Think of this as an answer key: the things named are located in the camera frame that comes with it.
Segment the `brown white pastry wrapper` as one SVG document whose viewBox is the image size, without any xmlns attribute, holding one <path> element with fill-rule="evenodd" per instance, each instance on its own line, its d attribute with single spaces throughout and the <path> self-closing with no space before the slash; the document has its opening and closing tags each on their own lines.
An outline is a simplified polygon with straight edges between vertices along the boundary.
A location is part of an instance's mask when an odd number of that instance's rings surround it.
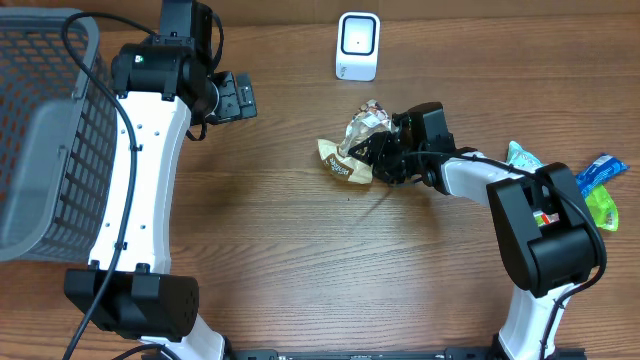
<svg viewBox="0 0 640 360">
<path fill-rule="evenodd" d="M 375 99 L 371 99 L 361 105 L 353 115 L 340 144 L 325 139 L 317 140 L 321 162 L 338 180 L 370 184 L 373 180 L 372 166 L 357 160 L 349 155 L 348 151 L 376 133 L 395 132 L 396 129 L 391 116 Z"/>
</svg>

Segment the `teal wet wipes pack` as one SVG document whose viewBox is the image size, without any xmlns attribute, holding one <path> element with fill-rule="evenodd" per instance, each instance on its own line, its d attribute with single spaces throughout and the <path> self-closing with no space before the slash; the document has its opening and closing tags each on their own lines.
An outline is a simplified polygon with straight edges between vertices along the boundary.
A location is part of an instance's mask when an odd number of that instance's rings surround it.
<svg viewBox="0 0 640 360">
<path fill-rule="evenodd" d="M 544 164 L 532 153 L 526 151 L 516 141 L 510 141 L 507 149 L 506 163 L 518 169 L 534 173 Z"/>
</svg>

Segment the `blue Oreo cookie pack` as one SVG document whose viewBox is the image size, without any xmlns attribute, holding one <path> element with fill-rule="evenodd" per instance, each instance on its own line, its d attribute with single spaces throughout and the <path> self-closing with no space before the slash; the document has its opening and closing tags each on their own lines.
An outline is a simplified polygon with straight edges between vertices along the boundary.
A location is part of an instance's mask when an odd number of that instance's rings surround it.
<svg viewBox="0 0 640 360">
<path fill-rule="evenodd" d="M 629 169 L 630 167 L 627 164 L 615 156 L 602 153 L 588 167 L 575 176 L 576 183 L 582 196 L 586 198 L 597 186 L 605 184 Z"/>
</svg>

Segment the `green snack bag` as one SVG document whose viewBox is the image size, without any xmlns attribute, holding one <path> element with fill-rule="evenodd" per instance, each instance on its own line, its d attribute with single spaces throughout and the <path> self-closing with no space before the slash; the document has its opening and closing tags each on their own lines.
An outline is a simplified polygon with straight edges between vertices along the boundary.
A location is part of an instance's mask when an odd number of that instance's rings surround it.
<svg viewBox="0 0 640 360">
<path fill-rule="evenodd" d="M 611 232 L 616 232 L 619 227 L 619 213 L 617 206 L 603 185 L 596 186 L 585 198 L 586 205 L 593 217 L 596 226 Z M 534 218 L 539 227 L 549 225 L 559 220 L 558 214 L 546 214 L 542 211 L 534 213 Z"/>
</svg>

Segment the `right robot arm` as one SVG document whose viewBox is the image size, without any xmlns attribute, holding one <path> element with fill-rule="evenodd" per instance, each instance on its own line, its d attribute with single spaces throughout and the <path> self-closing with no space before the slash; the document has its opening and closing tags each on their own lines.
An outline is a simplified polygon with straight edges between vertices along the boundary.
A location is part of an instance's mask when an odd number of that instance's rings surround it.
<svg viewBox="0 0 640 360">
<path fill-rule="evenodd" d="M 597 283 L 607 264 L 603 238 L 563 163 L 518 168 L 457 147 L 439 102 L 387 114 L 364 104 L 347 126 L 348 157 L 389 184 L 421 182 L 489 207 L 504 268 L 515 288 L 507 320 L 474 359 L 583 359 L 554 344 L 570 298 Z"/>
</svg>

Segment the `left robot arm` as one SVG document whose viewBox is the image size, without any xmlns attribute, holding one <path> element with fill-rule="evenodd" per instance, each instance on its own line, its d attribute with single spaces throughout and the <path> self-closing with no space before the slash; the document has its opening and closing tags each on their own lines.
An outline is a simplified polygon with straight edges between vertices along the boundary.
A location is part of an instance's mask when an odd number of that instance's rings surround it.
<svg viewBox="0 0 640 360">
<path fill-rule="evenodd" d="M 84 324 L 136 341 L 160 359 L 228 359 L 228 340 L 199 315 L 199 286 L 171 271 L 169 220 L 177 164 L 192 126 L 257 114 L 247 74 L 218 70 L 220 18 L 205 4 L 166 1 L 160 25 L 124 45 L 103 87 L 119 137 L 88 265 L 66 273 L 64 292 Z"/>
</svg>

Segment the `white barcode scanner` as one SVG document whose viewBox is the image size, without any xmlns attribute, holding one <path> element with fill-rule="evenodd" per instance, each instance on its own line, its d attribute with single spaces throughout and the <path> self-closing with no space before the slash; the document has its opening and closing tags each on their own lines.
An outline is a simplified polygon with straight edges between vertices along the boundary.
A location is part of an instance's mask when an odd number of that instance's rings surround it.
<svg viewBox="0 0 640 360">
<path fill-rule="evenodd" d="M 370 82 L 377 73 L 380 19 L 375 13 L 349 11 L 338 22 L 335 75 Z"/>
</svg>

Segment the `grey plastic mesh basket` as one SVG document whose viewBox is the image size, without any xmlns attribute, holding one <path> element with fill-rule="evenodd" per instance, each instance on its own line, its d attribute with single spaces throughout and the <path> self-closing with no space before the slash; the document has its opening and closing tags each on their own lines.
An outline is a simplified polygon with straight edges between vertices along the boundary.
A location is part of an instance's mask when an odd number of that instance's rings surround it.
<svg viewBox="0 0 640 360">
<path fill-rule="evenodd" d="M 61 38 L 65 8 L 1 10 L 1 259 L 83 263 L 102 224 L 117 114 L 74 62 L 109 71 L 91 18 Z"/>
</svg>

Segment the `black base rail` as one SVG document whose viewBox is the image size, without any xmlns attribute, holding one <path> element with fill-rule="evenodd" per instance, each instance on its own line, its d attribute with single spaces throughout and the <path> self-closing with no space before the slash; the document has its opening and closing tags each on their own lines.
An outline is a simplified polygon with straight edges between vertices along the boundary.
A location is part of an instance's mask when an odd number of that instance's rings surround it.
<svg viewBox="0 0 640 360">
<path fill-rule="evenodd" d="M 283 352 L 275 350 L 236 350 L 223 359 L 237 360 L 484 360 L 503 359 L 489 356 L 489 347 L 451 347 L 440 351 L 428 352 Z M 143 350 L 134 355 L 136 359 L 170 359 L 158 349 Z M 553 359 L 586 360 L 583 349 L 559 350 Z"/>
</svg>

